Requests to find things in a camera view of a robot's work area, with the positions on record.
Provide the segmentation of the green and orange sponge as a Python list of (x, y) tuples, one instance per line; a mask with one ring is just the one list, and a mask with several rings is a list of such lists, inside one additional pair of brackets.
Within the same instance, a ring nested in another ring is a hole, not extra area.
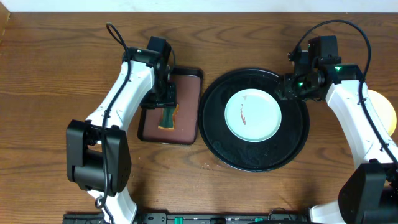
[(163, 108), (160, 117), (159, 129), (175, 131), (176, 127), (176, 115), (178, 113), (179, 104), (176, 104), (173, 108)]

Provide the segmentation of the light blue plate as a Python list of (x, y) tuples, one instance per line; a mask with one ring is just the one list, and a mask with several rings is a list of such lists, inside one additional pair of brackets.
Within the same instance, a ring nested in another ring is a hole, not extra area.
[(282, 112), (269, 93), (249, 88), (235, 93), (228, 100), (224, 119), (228, 129), (239, 139), (261, 142), (278, 131)]

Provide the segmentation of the yellow plate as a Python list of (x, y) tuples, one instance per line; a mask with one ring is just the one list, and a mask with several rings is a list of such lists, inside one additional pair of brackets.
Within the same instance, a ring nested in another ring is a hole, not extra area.
[(393, 105), (385, 96), (374, 90), (368, 90), (368, 95), (384, 128), (392, 136), (397, 127), (397, 114)]

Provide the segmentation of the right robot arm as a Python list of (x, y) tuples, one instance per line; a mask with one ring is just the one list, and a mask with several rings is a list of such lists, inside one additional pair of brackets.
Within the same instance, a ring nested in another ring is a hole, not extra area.
[(319, 36), (308, 48), (296, 46), (292, 73), (281, 78), (283, 100), (326, 101), (345, 134), (354, 173), (334, 202), (309, 210), (313, 223), (397, 223), (397, 144), (369, 98), (364, 72), (343, 64), (335, 36)]

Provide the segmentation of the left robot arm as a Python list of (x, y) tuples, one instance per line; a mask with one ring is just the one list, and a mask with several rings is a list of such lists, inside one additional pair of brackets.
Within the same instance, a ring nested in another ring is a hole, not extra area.
[(67, 127), (67, 177), (95, 199), (102, 223), (132, 223), (136, 216), (137, 205), (127, 189), (127, 130), (138, 107), (176, 105), (167, 64), (174, 57), (168, 43), (126, 48), (120, 74), (103, 102), (85, 121), (73, 120)]

